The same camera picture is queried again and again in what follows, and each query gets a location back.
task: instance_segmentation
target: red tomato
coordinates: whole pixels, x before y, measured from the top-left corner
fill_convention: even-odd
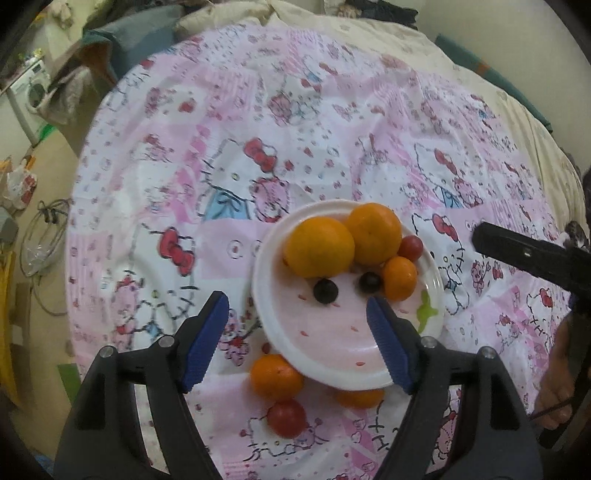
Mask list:
[[[416,235],[405,236],[400,243],[398,256],[416,262],[423,254],[423,242]]]
[[[306,428],[306,411],[295,400],[280,401],[269,408],[267,423],[273,432],[285,439],[294,439]]]

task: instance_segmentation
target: blueberry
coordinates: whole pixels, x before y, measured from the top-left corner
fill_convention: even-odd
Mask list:
[[[365,272],[359,277],[359,289],[363,293],[376,293],[380,288],[382,288],[382,277],[377,273]]]
[[[314,298],[323,305],[333,303],[336,297],[339,296],[339,288],[336,286],[336,283],[328,278],[321,278],[316,282],[312,292],[314,293]]]

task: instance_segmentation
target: small orange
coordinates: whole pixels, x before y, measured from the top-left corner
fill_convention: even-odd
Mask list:
[[[335,395],[335,399],[339,405],[345,408],[374,408],[384,399],[384,389],[360,392],[339,390]]]
[[[389,300],[406,300],[417,286],[417,267],[408,258],[392,257],[382,269],[382,279]]]
[[[285,401],[304,388],[304,376],[281,355],[265,355],[251,368],[251,385],[266,400]]]
[[[398,252],[402,226],[396,214],[379,203],[353,209],[345,225],[355,240],[355,261],[370,267],[384,263]]]
[[[299,277],[330,278],[349,269],[355,242],[346,227],[331,217],[304,220],[283,247],[283,259]]]

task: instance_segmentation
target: plate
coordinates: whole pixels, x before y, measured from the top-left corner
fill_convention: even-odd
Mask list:
[[[314,299],[316,280],[297,277],[283,263],[283,245],[302,221],[316,216],[344,220],[358,203],[329,200],[306,205],[282,218],[267,234],[256,256],[253,298],[267,338],[275,349],[303,375],[341,390],[370,390],[392,384],[365,317],[367,296],[357,291],[365,267],[331,278],[339,288],[333,304]],[[404,236],[414,234],[402,227]],[[415,263],[418,283],[413,295],[391,306],[417,330],[417,309],[430,304],[431,314],[421,335],[435,338],[443,328],[443,285],[435,262],[425,247]]]

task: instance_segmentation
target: metal screw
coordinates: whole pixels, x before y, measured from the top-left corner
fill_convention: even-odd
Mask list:
[[[173,346],[174,345],[174,337],[171,335],[164,335],[163,337],[160,337],[160,340],[158,340],[158,344],[163,348],[168,348],[169,346]]]
[[[109,358],[113,353],[115,353],[115,349],[111,346],[104,346],[99,350],[99,355],[102,358]]]
[[[426,336],[421,338],[421,345],[425,348],[435,348],[437,346],[437,340],[433,337]]]
[[[496,350],[491,346],[484,346],[480,349],[480,354],[490,360],[496,357]]]

